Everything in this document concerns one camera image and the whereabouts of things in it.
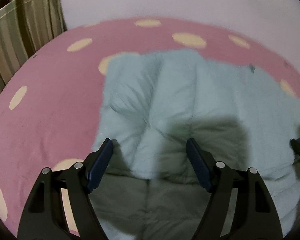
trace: folded blanket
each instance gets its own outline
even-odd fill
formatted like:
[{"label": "folded blanket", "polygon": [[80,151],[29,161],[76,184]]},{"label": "folded blanket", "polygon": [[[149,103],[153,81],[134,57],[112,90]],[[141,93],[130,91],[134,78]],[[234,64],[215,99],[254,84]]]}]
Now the folded blanket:
[{"label": "folded blanket", "polygon": [[[300,214],[300,100],[263,70],[205,60],[196,51],[122,55],[107,70],[93,149],[114,155],[91,203],[110,239],[191,239],[210,194],[199,186],[186,140],[233,169],[255,167],[283,234]],[[233,190],[222,234],[229,232]]]}]

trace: wall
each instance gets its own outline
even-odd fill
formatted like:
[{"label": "wall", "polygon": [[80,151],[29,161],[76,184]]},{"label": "wall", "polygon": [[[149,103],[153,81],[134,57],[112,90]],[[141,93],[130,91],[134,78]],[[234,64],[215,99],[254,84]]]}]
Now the wall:
[{"label": "wall", "polygon": [[300,72],[298,0],[62,0],[68,28],[133,16],[166,16],[223,26],[284,56]]}]

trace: striped fabric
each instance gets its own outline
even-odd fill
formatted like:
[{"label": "striped fabric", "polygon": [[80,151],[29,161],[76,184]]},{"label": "striped fabric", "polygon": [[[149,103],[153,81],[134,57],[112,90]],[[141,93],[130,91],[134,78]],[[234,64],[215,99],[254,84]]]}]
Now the striped fabric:
[{"label": "striped fabric", "polygon": [[66,31],[60,0],[14,0],[0,10],[0,93],[44,44]]}]

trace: blue gripper pad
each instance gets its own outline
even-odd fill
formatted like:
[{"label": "blue gripper pad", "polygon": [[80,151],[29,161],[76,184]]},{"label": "blue gripper pad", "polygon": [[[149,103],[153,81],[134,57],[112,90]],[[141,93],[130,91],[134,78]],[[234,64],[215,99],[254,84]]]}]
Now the blue gripper pad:
[{"label": "blue gripper pad", "polygon": [[202,151],[197,142],[190,138],[186,143],[186,153],[201,187],[211,192],[214,178],[213,166],[216,164],[211,153]]},{"label": "blue gripper pad", "polygon": [[91,193],[92,190],[99,187],[102,176],[105,173],[108,163],[113,154],[112,141],[110,139],[106,139],[98,152],[92,154],[97,155],[97,157],[93,163],[88,165],[88,171],[86,174],[86,177],[88,179],[86,189],[88,193]]}]

